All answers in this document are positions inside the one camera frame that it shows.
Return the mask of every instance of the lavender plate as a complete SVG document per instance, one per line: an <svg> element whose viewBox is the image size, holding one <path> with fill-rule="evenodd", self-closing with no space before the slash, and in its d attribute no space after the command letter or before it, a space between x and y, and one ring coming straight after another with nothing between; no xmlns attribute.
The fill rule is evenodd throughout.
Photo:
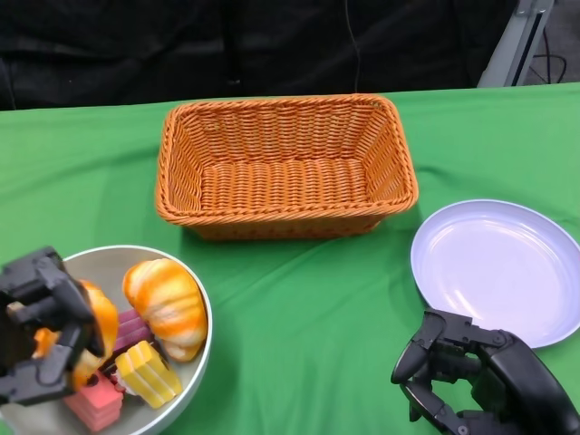
<svg viewBox="0 0 580 435"><path fill-rule="evenodd" d="M417 231L411 267L429 306L532 348L580 326L580 246L529 208L487 199L442 208Z"/></svg>

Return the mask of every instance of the wicker basket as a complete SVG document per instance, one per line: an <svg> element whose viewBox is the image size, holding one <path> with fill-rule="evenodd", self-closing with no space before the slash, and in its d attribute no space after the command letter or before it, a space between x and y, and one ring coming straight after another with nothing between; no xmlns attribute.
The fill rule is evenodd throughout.
<svg viewBox="0 0 580 435"><path fill-rule="evenodd" d="M383 97L206 101L165 121L157 210L207 239L361 234L417 197Z"/></svg>

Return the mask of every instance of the black curtain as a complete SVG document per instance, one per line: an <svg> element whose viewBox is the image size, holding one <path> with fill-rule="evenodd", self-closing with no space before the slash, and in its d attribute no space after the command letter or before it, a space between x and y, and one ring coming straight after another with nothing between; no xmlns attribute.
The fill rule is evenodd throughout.
<svg viewBox="0 0 580 435"><path fill-rule="evenodd" d="M0 109L473 87L516 2L0 0Z"/></svg>

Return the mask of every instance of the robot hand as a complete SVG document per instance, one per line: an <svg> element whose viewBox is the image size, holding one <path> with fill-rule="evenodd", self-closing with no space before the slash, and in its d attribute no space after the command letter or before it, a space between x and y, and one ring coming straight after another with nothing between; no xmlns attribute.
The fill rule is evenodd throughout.
<svg viewBox="0 0 580 435"><path fill-rule="evenodd" d="M33 358L34 333L43 327L60 336L48 355ZM72 394L82 351L103 355L86 291L51 247L4 266L0 328L0 404L27 406Z"/></svg>
<svg viewBox="0 0 580 435"><path fill-rule="evenodd" d="M432 381L457 379L472 385L482 411L456 414L431 391ZM425 417L441 433L580 434L578 412L536 354L514 334L480 329L462 315L426 310L391 381L411 404L410 420Z"/></svg>

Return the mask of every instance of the pink toy food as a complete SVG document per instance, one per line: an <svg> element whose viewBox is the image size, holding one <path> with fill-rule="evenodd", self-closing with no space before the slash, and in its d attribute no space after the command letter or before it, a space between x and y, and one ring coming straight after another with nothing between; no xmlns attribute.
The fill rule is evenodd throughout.
<svg viewBox="0 0 580 435"><path fill-rule="evenodd" d="M115 359L127 352L132 346L141 341L153 343L153 333L147 324L139 317L135 310L119 314L119 332L113 347L112 355L101 365L101 372L111 375L115 370Z"/></svg>
<svg viewBox="0 0 580 435"><path fill-rule="evenodd" d="M85 387L64 398L64 403L91 431L96 432L119 419L122 399L122 392L96 372Z"/></svg>

